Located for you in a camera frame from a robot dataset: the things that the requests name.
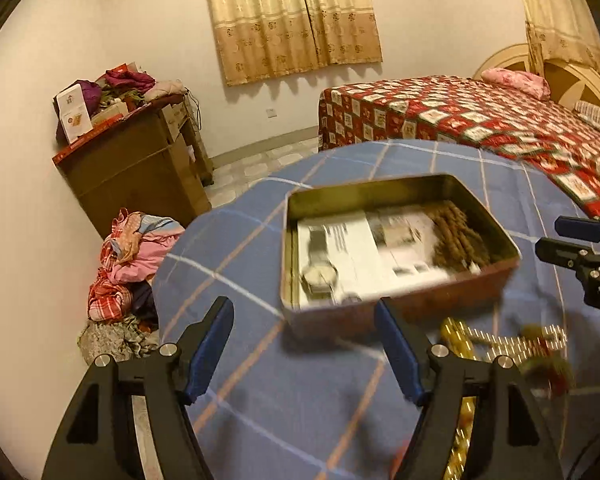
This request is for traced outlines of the red cord coin charm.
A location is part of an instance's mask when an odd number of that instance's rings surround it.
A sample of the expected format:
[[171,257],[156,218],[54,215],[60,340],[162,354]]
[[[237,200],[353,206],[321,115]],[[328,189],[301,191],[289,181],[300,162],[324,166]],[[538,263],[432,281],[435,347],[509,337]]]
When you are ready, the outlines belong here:
[[559,325],[525,325],[519,336],[528,344],[526,356],[518,364],[532,382],[544,379],[553,396],[564,396],[573,385],[572,367],[562,356],[567,334]]

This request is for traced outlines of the silver wristwatch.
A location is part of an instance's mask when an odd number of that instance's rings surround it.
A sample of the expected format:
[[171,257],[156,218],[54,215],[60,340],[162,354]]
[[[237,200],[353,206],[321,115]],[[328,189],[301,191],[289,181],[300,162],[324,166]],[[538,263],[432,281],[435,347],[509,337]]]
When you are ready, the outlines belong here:
[[338,276],[336,266],[329,259],[325,229],[322,226],[310,226],[309,239],[306,242],[306,264],[300,275],[304,302],[332,302]]

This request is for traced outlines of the pile of clothes on floor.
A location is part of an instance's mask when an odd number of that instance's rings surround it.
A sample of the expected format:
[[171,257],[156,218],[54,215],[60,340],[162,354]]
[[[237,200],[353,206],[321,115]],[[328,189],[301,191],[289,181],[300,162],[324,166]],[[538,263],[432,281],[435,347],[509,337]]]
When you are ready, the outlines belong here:
[[170,217],[122,208],[100,248],[78,338],[85,362],[102,353],[118,362],[148,356],[159,344],[152,281],[184,228]]

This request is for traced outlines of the striped pillow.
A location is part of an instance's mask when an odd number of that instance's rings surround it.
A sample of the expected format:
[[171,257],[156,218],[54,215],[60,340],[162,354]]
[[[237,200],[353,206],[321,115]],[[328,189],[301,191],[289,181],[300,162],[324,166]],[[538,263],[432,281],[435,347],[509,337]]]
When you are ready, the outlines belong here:
[[577,101],[574,104],[574,112],[580,119],[600,132],[600,106],[586,101]]

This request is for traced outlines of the printed paper leaflet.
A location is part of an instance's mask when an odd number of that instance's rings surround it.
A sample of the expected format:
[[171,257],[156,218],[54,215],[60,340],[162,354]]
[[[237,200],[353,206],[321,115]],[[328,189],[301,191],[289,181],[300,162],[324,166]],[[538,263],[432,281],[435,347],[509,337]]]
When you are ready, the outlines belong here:
[[[306,264],[310,226],[325,229],[329,259],[338,270],[332,302],[304,302],[300,275]],[[414,207],[358,210],[300,220],[292,304],[299,309],[343,306],[445,283],[452,272],[434,263],[437,244],[434,222]]]

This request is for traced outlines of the pink metal tin box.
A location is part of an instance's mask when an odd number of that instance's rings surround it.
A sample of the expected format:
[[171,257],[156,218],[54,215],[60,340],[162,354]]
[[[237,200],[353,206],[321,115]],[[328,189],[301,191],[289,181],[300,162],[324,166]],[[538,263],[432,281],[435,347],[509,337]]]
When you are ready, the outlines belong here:
[[452,174],[292,192],[280,300],[299,337],[365,335],[388,298],[410,322],[497,304],[520,251]]

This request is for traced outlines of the cream wooden headboard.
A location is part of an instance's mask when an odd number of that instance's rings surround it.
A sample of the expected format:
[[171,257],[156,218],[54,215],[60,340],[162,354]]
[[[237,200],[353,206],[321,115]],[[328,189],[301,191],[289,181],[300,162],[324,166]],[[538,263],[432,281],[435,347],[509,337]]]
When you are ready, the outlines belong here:
[[[474,73],[480,79],[484,70],[493,67],[530,72],[530,54],[526,44],[513,44],[495,52]],[[592,68],[563,60],[544,62],[543,77],[550,85],[550,98],[570,110],[578,101],[600,107],[600,75]]]

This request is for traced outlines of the blue plaid tablecloth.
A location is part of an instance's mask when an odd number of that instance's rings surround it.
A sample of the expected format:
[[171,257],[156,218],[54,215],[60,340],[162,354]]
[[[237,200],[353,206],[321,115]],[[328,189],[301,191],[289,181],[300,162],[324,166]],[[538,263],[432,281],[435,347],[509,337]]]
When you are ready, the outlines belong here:
[[486,205],[521,253],[502,300],[467,311],[470,326],[513,336],[562,326],[567,393],[539,388],[539,407],[565,471],[584,468],[600,438],[600,310],[573,272],[542,263],[535,242],[580,208],[541,171],[483,151],[384,141],[311,156],[195,220],[154,281],[163,339],[178,339],[221,296],[235,322],[210,386],[187,414],[217,479],[385,479],[419,409],[404,396],[382,338],[386,309],[352,339],[294,336],[283,316],[280,259],[287,195],[325,185],[450,174]]

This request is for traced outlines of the pink pillow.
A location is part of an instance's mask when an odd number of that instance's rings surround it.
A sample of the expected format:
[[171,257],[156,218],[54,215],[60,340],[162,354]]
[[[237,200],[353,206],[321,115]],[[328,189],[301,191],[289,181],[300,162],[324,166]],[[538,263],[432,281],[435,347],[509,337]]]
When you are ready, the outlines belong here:
[[484,70],[480,77],[484,82],[524,92],[527,96],[532,96],[539,101],[550,99],[548,82],[543,77],[524,70],[492,67]]

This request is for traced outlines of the red patchwork bedspread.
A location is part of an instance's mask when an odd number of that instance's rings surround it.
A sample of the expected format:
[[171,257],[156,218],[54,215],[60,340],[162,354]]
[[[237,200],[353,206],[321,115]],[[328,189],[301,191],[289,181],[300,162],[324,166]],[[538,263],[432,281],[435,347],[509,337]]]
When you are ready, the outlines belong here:
[[318,100],[318,147],[394,139],[481,148],[546,174],[600,217],[600,130],[572,110],[457,76],[357,82]]

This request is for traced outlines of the beige curtain at right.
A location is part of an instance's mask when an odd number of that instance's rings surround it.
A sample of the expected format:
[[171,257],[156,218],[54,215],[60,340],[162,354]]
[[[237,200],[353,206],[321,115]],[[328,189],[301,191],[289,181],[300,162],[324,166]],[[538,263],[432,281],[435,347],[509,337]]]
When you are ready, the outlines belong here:
[[586,0],[524,0],[530,63],[559,60],[590,68],[600,76],[600,32]]

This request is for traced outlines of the brown wooden cabinet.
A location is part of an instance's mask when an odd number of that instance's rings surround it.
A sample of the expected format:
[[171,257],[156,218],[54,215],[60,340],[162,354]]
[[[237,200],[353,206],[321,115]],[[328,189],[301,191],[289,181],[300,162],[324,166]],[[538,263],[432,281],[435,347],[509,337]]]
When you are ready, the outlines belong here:
[[188,226],[211,210],[210,159],[186,96],[166,96],[123,117],[56,168],[101,237],[124,208]]

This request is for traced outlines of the flat red box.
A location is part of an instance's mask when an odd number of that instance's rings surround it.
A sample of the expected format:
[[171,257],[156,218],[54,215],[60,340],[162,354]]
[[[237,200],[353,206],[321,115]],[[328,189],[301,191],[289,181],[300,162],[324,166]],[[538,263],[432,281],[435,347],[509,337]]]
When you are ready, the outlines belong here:
[[109,130],[114,128],[114,126],[116,126],[119,122],[123,122],[123,116],[121,114],[117,114],[114,117],[106,119],[104,122],[97,125],[91,131],[82,134],[82,136],[79,136],[75,141],[73,141],[68,146],[60,150],[52,158],[54,165],[58,166],[69,155],[75,153],[76,151],[79,151],[80,148],[83,148],[91,140],[99,138],[105,132],[108,132]]

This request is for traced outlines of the white product box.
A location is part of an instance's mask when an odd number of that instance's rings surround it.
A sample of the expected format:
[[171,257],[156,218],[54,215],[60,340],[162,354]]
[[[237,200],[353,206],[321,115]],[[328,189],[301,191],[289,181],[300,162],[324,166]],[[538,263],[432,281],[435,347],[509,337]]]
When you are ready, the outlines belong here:
[[78,82],[59,92],[55,100],[61,127],[69,144],[92,130],[91,116]]

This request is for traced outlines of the pile of clothes on cabinet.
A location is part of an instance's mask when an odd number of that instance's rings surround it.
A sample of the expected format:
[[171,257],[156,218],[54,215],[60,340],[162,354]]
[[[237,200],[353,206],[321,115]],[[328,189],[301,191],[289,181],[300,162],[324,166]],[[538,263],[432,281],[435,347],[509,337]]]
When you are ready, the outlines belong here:
[[166,96],[184,96],[186,88],[178,79],[158,81],[140,72],[134,63],[106,70],[95,81],[76,80],[54,97],[58,117],[84,103],[93,126],[111,117],[126,116],[133,110]]

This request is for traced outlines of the beige patterned window curtain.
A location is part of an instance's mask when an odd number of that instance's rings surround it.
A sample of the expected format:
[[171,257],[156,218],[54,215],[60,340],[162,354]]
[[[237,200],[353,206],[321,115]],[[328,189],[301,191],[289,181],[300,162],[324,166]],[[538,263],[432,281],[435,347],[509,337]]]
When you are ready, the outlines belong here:
[[209,0],[209,6],[229,87],[382,61],[372,0]]

